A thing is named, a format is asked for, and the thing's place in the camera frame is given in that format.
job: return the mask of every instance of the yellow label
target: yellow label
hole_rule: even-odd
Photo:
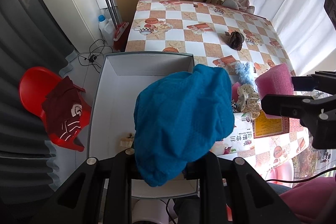
[[[282,120],[281,119],[267,119],[263,111],[255,120],[255,135],[263,136],[273,133],[282,132]]]

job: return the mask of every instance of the silver screw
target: silver screw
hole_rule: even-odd
[[[320,117],[321,120],[328,120],[328,118],[329,118],[328,114],[326,114],[326,113],[321,113],[319,115],[319,117]]]
[[[134,154],[134,148],[129,148],[129,149],[126,149],[126,151],[125,151],[125,153],[127,154],[127,155],[133,155]]]
[[[86,163],[89,164],[89,165],[93,165],[93,164],[96,163],[96,161],[97,161],[96,158],[88,158],[86,160]]]
[[[239,165],[243,165],[245,163],[245,160],[243,158],[235,158],[235,163],[239,164]]]

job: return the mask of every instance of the red plastic chair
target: red plastic chair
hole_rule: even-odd
[[[44,128],[46,128],[46,116],[44,110],[42,109],[42,103],[45,101],[46,95],[52,91],[61,80],[62,78],[59,75],[44,67],[30,68],[25,72],[20,80],[19,96],[21,104],[26,110],[40,117],[44,124]],[[85,92],[85,89],[76,85],[74,86],[78,90]],[[82,115],[79,122],[81,128],[83,128],[90,123],[91,107],[84,101],[80,94],[78,94],[78,96],[82,102]],[[48,136],[52,143],[60,147],[82,152],[84,150],[84,146],[77,139],[79,132],[80,131],[66,141],[60,139],[54,133],[48,133]]]

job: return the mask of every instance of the blue fluffy hair tie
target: blue fluffy hair tie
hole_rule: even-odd
[[[253,77],[253,64],[251,62],[241,63],[237,62],[235,65],[236,74],[239,76],[239,82],[244,84],[250,84],[257,91],[257,85],[254,82]]]

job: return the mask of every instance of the checkered tablecloth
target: checkered tablecloth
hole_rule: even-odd
[[[240,51],[227,45],[233,31],[241,32],[245,37]],[[166,48],[193,54],[195,64],[212,67],[249,61],[254,63],[255,77],[282,63],[286,63],[291,74],[295,75],[271,22],[262,17],[220,5],[192,1],[140,0],[126,51],[163,51]],[[231,81],[237,82],[238,76],[232,66],[225,69]],[[305,143],[298,150],[302,140]],[[264,172],[293,158],[307,148],[308,143],[306,130],[264,137],[255,140],[255,149],[236,153],[235,156],[246,158],[257,171]],[[285,156],[274,158],[277,146],[283,149],[282,154]]]

